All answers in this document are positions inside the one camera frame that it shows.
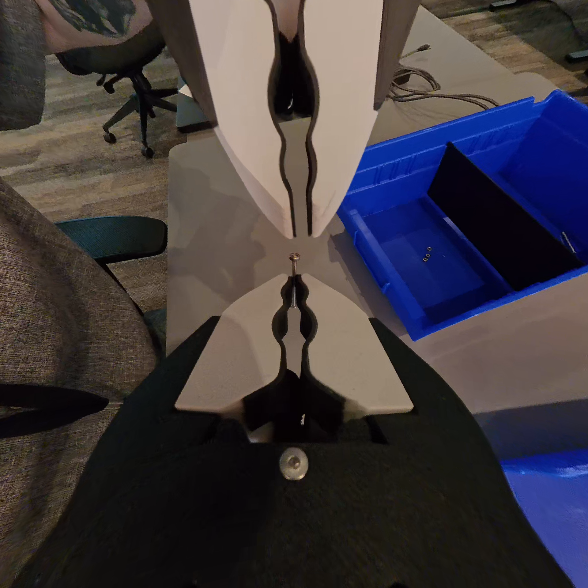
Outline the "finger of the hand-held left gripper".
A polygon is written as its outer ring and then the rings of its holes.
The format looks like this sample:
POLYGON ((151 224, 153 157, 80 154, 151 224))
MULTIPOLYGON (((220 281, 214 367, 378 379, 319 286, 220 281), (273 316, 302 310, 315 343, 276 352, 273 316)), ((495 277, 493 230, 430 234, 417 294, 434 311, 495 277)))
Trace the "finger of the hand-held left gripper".
POLYGON ((325 230, 344 199, 375 124, 383 1, 305 1, 303 54, 315 93, 308 146, 310 233, 325 230))
POLYGON ((215 133, 262 214, 295 236, 285 138, 273 108, 280 63, 271 1, 189 1, 214 106, 215 133))

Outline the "blue bin with black divider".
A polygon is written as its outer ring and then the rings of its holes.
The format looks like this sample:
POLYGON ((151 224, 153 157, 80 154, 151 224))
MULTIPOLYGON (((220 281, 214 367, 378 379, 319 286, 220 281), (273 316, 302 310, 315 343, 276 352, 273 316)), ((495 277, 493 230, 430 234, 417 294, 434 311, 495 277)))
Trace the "blue bin with black divider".
POLYGON ((586 275, 587 106, 556 90, 371 145, 337 214, 413 341, 586 275), (448 142, 584 267, 511 290, 428 196, 448 142))

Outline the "black bin divider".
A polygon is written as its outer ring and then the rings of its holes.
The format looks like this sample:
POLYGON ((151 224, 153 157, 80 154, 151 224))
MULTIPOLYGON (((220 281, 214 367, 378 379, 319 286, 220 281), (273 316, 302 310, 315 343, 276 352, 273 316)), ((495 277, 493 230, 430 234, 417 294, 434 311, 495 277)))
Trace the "black bin divider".
POLYGON ((452 142, 446 143, 428 196, 513 291, 584 267, 452 142))

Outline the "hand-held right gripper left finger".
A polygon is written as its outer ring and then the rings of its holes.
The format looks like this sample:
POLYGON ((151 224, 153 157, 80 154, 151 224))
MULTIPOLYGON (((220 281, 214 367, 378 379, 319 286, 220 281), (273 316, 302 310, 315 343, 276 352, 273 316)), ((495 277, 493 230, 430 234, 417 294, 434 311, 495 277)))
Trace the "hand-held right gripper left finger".
POLYGON ((277 275, 220 315, 175 408, 239 420, 257 430, 295 414, 283 338, 294 281, 277 275))

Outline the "person's left forearm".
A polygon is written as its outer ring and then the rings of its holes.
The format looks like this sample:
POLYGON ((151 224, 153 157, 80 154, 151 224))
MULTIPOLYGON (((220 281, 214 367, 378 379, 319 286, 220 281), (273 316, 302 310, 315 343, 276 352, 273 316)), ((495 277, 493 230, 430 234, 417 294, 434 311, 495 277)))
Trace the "person's left forearm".
POLYGON ((146 1, 35 1, 47 53, 112 47, 130 40, 153 21, 146 1))

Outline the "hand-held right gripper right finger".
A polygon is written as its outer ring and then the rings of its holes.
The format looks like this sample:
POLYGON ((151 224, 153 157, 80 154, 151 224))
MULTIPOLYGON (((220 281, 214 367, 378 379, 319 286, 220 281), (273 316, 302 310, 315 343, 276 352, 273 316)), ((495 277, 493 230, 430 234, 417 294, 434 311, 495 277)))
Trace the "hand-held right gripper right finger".
POLYGON ((310 274, 299 275, 304 414, 323 430, 414 405, 367 314, 310 274))

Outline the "person's grey shirt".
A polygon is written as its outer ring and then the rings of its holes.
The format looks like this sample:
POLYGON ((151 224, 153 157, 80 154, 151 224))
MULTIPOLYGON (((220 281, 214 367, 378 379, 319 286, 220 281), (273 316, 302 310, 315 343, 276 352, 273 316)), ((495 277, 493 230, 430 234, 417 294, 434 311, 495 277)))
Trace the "person's grey shirt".
MULTIPOLYGON (((35 1, 1 1, 1 130, 40 123, 47 42, 35 1)), ((53 531, 156 343, 119 284, 1 180, 1 587, 53 531)))

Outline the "blue plastic bin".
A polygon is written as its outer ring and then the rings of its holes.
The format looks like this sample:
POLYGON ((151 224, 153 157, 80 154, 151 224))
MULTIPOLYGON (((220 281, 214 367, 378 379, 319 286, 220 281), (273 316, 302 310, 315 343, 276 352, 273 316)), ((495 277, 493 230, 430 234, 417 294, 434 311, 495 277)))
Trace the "blue plastic bin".
POLYGON ((575 587, 587 587, 587 449, 503 460, 526 518, 575 587))

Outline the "black swivel office chair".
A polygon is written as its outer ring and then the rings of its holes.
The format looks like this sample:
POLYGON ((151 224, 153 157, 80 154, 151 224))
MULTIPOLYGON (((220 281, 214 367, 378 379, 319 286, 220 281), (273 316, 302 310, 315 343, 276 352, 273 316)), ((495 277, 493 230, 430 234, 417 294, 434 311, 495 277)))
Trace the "black swivel office chair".
POLYGON ((69 73, 77 76, 99 74, 97 86, 114 93, 114 84, 129 79, 134 93, 122 107, 102 125, 106 143, 116 143, 111 128, 136 112, 141 123, 141 153, 153 158, 154 151, 148 144, 148 118, 155 118, 154 108, 177 112, 177 106, 166 98, 176 95, 178 88, 155 89, 143 73, 146 65, 156 59, 166 47, 166 42, 156 23, 152 22, 140 33, 118 45, 71 49, 56 54, 58 61, 69 73))

